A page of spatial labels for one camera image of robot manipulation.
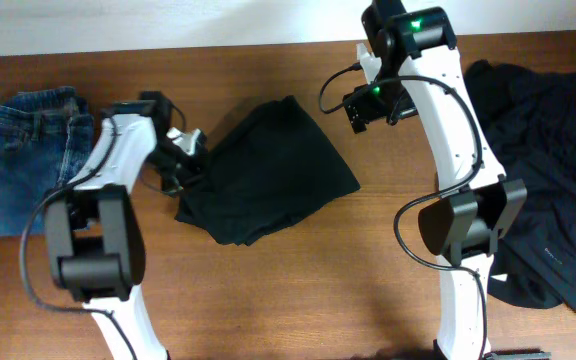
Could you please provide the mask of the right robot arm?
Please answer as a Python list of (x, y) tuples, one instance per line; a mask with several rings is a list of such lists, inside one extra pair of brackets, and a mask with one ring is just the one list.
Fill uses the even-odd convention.
[(510, 180), (483, 134), (461, 69), (457, 38), (440, 7), (409, 12), (400, 1), (374, 1), (363, 12), (368, 42), (357, 46), (355, 68), (365, 84), (344, 96), (352, 129), (365, 131), (418, 116), (436, 167), (435, 192), (398, 211), (419, 209), (419, 233), (440, 276), (436, 359), (548, 359), (541, 350), (496, 352), (488, 338), (487, 286), (499, 243), (527, 198)]

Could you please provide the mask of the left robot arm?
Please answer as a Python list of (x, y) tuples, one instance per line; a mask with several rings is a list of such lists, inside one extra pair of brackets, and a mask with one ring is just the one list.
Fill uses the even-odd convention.
[(75, 312), (93, 317), (116, 359), (170, 356), (144, 303), (146, 249), (131, 192), (145, 165), (169, 197), (199, 181), (206, 137), (173, 127), (179, 111), (160, 91), (113, 104), (84, 167), (44, 206), (52, 279)]

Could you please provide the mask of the black trousers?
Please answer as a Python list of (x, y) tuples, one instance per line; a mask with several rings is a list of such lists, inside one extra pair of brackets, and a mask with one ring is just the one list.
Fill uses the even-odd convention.
[(175, 218), (221, 245), (250, 246), (359, 188), (322, 129), (287, 96), (254, 108), (209, 152)]

